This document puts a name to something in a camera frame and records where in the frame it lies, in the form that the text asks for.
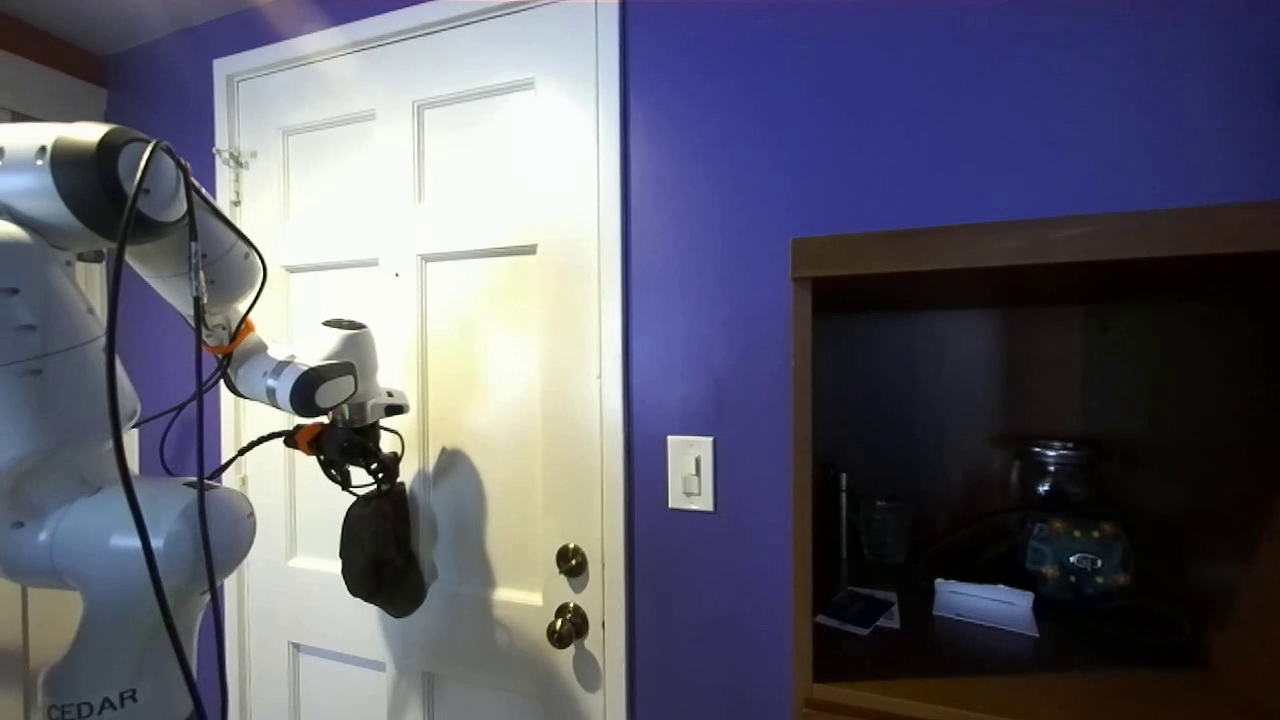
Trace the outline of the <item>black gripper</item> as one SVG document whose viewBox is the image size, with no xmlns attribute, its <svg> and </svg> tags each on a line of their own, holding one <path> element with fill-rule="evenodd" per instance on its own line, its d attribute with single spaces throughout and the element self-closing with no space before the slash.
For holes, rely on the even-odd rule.
<svg viewBox="0 0 1280 720">
<path fill-rule="evenodd" d="M 358 490 L 358 476 L 368 476 L 371 486 L 396 486 L 399 456 L 388 451 L 382 437 L 382 424 L 323 424 L 316 442 L 322 473 L 345 492 Z"/>
</svg>

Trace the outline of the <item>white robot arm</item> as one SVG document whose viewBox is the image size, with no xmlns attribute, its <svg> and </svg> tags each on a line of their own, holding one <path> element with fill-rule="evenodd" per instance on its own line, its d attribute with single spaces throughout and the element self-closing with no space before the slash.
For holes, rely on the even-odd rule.
<svg viewBox="0 0 1280 720">
<path fill-rule="evenodd" d="M 196 379 L 286 412 L 286 445 L 328 476 L 388 486 L 382 437 L 410 400 L 358 322 L 316 362 L 268 347 L 253 323 L 268 261 L 173 150 L 102 120 L 0 125 L 0 571 L 82 601 L 34 720 L 203 720 L 192 639 L 258 513 L 208 476 L 131 467 L 121 307 L 86 298 L 86 264 L 135 273 L 192 329 Z"/>
</svg>

